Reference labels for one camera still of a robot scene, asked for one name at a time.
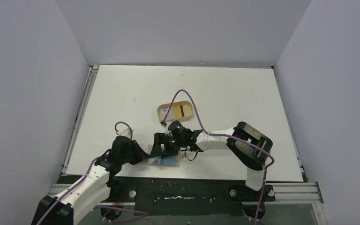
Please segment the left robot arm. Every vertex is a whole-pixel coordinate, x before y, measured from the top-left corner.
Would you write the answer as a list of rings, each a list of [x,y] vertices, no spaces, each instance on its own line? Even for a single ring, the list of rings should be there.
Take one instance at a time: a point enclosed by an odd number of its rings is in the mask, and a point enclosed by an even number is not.
[[[149,155],[137,141],[126,136],[114,139],[111,148],[92,160],[87,172],[54,197],[43,197],[36,209],[33,225],[76,225],[118,186],[115,175],[124,164],[136,165]]]

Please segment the light blue ID card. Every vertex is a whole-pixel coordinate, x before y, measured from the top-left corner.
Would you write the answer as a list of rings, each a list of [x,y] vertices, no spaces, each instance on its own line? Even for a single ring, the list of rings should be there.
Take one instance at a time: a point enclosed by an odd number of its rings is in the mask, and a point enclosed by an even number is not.
[[[161,165],[161,157],[154,157],[154,158],[150,158],[149,159],[149,164],[150,165]]]

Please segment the blue credit card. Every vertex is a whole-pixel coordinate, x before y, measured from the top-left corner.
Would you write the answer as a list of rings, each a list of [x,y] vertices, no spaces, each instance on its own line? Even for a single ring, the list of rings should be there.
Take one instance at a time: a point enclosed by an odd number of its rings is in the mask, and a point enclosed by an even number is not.
[[[180,164],[179,163],[179,155],[162,157],[162,160],[161,160],[161,165],[163,165],[163,166],[178,167],[179,164]]]

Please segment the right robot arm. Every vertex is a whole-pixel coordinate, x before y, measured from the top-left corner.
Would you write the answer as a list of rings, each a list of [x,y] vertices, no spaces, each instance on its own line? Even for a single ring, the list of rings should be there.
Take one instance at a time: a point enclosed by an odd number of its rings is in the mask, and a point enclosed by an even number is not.
[[[152,159],[163,159],[187,150],[195,153],[230,150],[247,167],[246,187],[259,191],[269,166],[267,160],[272,159],[272,146],[270,138],[246,122],[209,133],[203,129],[191,130],[176,120],[167,126],[167,132],[154,134],[149,155]]]

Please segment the beige leather card holder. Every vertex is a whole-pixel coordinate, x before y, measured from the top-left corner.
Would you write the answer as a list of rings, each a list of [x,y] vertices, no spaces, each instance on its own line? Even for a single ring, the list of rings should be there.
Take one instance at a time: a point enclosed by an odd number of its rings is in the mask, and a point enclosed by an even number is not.
[[[184,158],[184,154],[178,154],[168,157],[154,157],[149,158],[146,162],[146,165],[158,167],[180,167],[180,162]]]

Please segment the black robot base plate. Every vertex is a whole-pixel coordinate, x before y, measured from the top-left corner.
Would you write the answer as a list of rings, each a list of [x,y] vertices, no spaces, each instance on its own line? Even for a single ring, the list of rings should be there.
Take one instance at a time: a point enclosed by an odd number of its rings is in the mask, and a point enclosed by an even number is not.
[[[134,206],[136,215],[200,216],[227,214],[254,216],[258,205],[275,201],[274,188],[246,187],[243,180],[196,180],[116,177],[117,184],[103,203]]]

